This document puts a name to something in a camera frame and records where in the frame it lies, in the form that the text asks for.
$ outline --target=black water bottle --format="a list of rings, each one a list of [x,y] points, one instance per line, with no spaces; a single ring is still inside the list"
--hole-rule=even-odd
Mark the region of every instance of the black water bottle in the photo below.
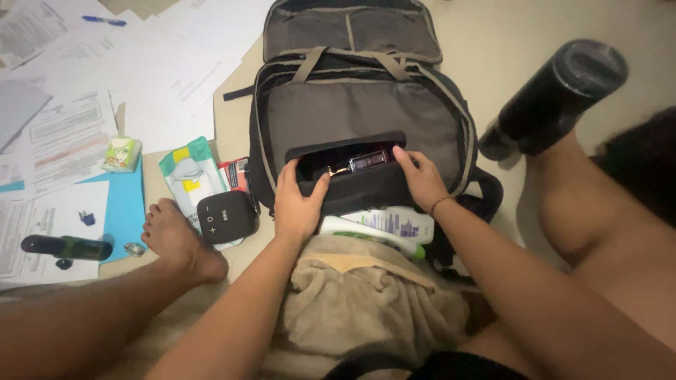
[[[628,75],[614,48],[587,39],[566,43],[502,108],[479,139],[479,150],[494,161],[509,157],[514,147],[532,156],[543,152]]]

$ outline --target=hand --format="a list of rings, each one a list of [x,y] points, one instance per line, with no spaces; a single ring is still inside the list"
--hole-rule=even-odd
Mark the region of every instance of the hand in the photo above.
[[[425,157],[424,154],[419,151],[404,151],[397,146],[392,149],[392,153],[397,162],[399,162],[399,165],[404,169],[408,189],[411,191],[411,195],[413,195],[413,200],[427,214],[430,213],[432,206],[438,201],[449,197],[436,165]],[[415,158],[418,161],[420,168],[417,168],[413,164],[411,158]]]
[[[299,239],[302,243],[314,232],[319,222],[319,210],[329,190],[331,176],[322,175],[309,197],[298,189],[295,169],[298,159],[289,161],[277,177],[277,195],[274,198],[274,235]]]

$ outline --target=beige floor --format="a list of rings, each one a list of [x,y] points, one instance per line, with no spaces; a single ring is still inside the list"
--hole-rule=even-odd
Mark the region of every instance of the beige floor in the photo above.
[[[101,0],[114,13],[127,8],[142,18],[176,0]],[[676,3],[659,0],[422,0],[431,10],[444,53],[441,71],[460,87],[479,135],[500,108],[564,42],[588,37],[610,43],[631,68],[627,84],[591,109],[580,121],[578,136],[592,154],[609,136],[676,103]],[[223,102],[221,94],[249,86],[262,65],[262,39],[239,69],[215,92],[216,153],[224,160],[248,155],[250,97]],[[145,201],[170,192],[157,161],[163,153],[144,155]],[[525,161],[509,168],[480,156],[478,165],[504,186],[502,207],[492,225],[546,260],[558,263],[534,218],[532,190],[524,189]],[[224,251],[234,281],[273,236],[267,210],[260,230],[240,246]],[[101,276],[126,272],[154,259],[125,258],[101,266]]]

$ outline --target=blue pen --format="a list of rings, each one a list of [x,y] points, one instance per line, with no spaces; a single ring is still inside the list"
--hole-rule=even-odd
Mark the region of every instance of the blue pen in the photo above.
[[[86,21],[92,21],[92,22],[107,22],[108,24],[115,25],[115,26],[125,26],[126,21],[122,20],[112,20],[109,18],[100,18],[96,16],[83,16],[83,20]]]

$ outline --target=leg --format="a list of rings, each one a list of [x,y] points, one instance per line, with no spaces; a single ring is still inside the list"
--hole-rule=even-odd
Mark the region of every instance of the leg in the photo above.
[[[220,282],[227,263],[169,199],[150,206],[141,239],[160,258],[114,279],[0,304],[5,379],[92,377],[188,290]]]
[[[540,224],[573,276],[676,351],[676,231],[592,164],[574,133],[529,158]],[[460,347],[538,379],[500,321]]]

